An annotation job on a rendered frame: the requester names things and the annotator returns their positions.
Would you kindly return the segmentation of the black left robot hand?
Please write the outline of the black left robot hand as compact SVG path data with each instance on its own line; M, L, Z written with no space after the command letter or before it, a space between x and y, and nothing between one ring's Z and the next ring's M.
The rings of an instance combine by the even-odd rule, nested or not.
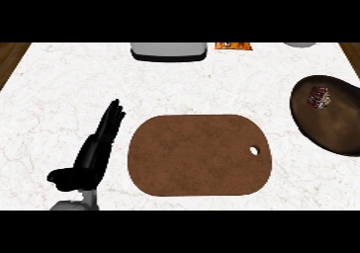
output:
M113 142L126 113L120 101L115 100L101 117L95 133L88 137L75 159L73 166L54 170L48 181L63 192L92 191L103 180Z

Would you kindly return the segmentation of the brown wooden cutting board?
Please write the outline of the brown wooden cutting board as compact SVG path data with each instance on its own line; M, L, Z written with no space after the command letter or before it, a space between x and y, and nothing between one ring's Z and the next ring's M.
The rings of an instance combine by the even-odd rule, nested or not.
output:
M239 115L157 116L134 133L128 169L156 197L251 195L271 176L268 140Z

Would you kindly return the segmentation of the red and white cupcake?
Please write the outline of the red and white cupcake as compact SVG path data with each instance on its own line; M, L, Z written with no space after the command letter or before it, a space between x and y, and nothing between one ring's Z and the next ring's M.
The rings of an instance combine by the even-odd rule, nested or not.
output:
M324 109L330 104L329 89L326 87L313 87L307 102L316 109Z

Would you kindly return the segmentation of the dark brown pan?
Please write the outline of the dark brown pan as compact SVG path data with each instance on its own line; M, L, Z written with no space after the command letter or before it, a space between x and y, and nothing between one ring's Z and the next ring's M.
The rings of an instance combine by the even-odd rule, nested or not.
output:
M313 87L329 89L330 104L322 110L307 102ZM311 75L293 88L290 108L304 136L327 151L360 156L360 88L332 76Z

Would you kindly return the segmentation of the grey and black appliance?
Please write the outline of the grey and black appliance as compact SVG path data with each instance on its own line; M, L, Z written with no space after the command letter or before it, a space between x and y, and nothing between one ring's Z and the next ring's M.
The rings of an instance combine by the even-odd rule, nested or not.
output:
M153 62L193 62L206 58L205 42L132 42L131 52L137 60Z

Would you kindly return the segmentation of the orange packet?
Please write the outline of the orange packet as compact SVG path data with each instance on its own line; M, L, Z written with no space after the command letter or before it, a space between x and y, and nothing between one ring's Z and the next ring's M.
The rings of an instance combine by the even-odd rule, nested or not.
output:
M215 49L254 50L249 42L217 42Z

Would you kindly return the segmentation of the grey round object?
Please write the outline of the grey round object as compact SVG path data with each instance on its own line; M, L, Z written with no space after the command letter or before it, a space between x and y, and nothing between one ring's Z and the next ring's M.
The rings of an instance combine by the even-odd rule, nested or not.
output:
M296 48L307 48L316 45L316 42L285 42L286 45Z

